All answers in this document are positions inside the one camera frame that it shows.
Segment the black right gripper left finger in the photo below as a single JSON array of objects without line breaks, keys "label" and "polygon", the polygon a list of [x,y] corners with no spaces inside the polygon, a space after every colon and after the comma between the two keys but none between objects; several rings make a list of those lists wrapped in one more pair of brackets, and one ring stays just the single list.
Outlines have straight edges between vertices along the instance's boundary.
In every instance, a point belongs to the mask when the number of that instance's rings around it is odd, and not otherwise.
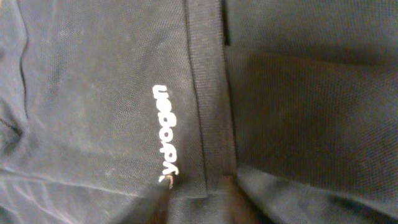
[{"label": "black right gripper left finger", "polygon": [[130,205],[119,224],[166,224],[168,220],[169,201],[174,186],[174,175],[169,174],[156,185],[143,191],[144,196]]}]

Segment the black t-shirt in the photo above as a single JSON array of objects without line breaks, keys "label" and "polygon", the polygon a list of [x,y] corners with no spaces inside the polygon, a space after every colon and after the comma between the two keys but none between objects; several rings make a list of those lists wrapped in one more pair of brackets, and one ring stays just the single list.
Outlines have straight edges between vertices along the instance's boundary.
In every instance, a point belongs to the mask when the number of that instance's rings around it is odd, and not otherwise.
[{"label": "black t-shirt", "polygon": [[397,222],[396,1],[2,1],[1,222]]}]

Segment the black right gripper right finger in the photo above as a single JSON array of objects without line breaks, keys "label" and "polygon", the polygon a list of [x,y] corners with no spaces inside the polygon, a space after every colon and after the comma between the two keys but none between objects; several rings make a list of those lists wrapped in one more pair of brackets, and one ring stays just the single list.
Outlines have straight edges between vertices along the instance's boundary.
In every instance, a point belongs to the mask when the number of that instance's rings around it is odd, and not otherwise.
[{"label": "black right gripper right finger", "polygon": [[220,188],[224,192],[223,207],[232,224],[263,224],[267,218],[250,201],[247,194],[239,186],[238,181],[230,175],[223,176]]}]

